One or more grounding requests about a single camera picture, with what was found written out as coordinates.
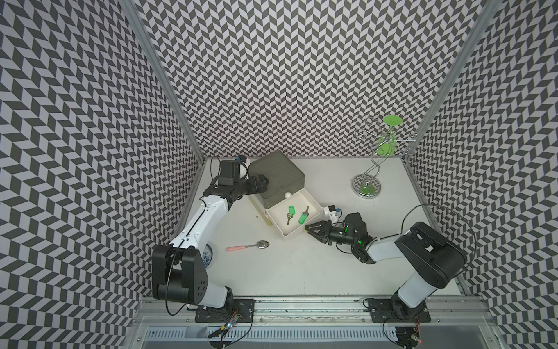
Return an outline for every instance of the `chevron patterned wall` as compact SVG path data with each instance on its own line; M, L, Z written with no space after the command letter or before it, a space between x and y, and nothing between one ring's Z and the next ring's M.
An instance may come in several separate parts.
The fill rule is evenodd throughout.
M0 347L115 346L198 167L116 0L0 1Z
M465 278L513 348L558 348L557 39L557 2L504 1L412 159L428 200L480 232Z
M205 156L369 155L354 131L388 114L409 137L481 9L481 0L136 1Z

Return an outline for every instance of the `pink spoon handle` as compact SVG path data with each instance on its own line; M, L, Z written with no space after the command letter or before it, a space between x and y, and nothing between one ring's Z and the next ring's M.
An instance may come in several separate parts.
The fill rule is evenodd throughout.
M247 246L233 246L225 248L225 251L244 250Z

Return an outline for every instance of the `mounting plate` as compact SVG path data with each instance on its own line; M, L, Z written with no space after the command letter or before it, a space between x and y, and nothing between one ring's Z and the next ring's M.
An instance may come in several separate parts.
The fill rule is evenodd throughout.
M238 309L237 314L242 315L244 320L239 320L238 322L252 322L254 304L256 301L254 299L235 299L233 301L233 312ZM214 308L203 309L196 313L196 322L217 322L223 323L228 321L232 314L224 314L215 311Z
M431 322L432 319L430 318L430 314L428 313L428 308L426 308L426 302L422 301L419 305L423 306L423 309L418 314L418 320L420 322ZM370 316L372 317L372 322L401 322L393 317L392 314L392 307L391 307L391 298L369 298L368 299L368 308L370 309Z

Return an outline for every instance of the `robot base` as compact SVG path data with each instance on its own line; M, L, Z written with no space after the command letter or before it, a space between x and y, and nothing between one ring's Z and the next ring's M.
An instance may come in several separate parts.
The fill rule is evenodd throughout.
M233 312L238 309L237 314L244 317L243 320L238 322L252 322L253 309L256 301L254 299L233 299L233 292L227 288L227 300L222 308L204 307L199 308L196 313L196 322L217 322L223 323L229 321Z
M393 300L391 298L369 298L367 301L372 322L402 322L406 320L409 322L415 322L415 317L418 317L420 322L426 323L432 321L424 301L422 301L422 303L420 303L416 308L410 309L411 315L407 319L396 317L393 312Z

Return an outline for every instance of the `round stand base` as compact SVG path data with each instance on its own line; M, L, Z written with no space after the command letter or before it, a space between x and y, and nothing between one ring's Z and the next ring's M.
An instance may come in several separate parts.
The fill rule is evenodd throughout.
M369 182L369 185L363 186L363 183ZM369 174L359 174L351 180L351 188L358 197L363 199L373 199L380 194L382 186L380 181Z

